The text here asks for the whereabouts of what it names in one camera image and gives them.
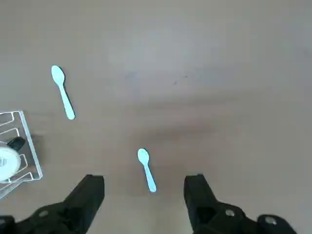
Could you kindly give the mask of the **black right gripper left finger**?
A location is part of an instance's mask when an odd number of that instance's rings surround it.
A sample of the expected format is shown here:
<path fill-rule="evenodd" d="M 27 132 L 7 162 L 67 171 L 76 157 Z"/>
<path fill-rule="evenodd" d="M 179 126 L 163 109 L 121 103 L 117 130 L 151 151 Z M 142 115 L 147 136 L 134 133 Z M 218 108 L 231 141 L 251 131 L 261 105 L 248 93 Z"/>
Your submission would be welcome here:
<path fill-rule="evenodd" d="M 11 215 L 0 217 L 2 234 L 85 234 L 105 196 L 104 176 L 86 175 L 59 203 L 37 209 L 16 222 Z"/>

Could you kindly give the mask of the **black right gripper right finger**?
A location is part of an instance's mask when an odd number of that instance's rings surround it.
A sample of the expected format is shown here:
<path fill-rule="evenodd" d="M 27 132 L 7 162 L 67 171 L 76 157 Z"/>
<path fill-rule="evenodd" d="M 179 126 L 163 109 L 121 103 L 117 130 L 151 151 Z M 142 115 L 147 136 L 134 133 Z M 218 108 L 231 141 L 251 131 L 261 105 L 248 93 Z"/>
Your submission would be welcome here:
<path fill-rule="evenodd" d="M 283 218 L 262 214 L 256 221 L 237 206 L 218 201 L 204 175 L 184 179 L 184 200 L 194 234 L 294 234 Z"/>

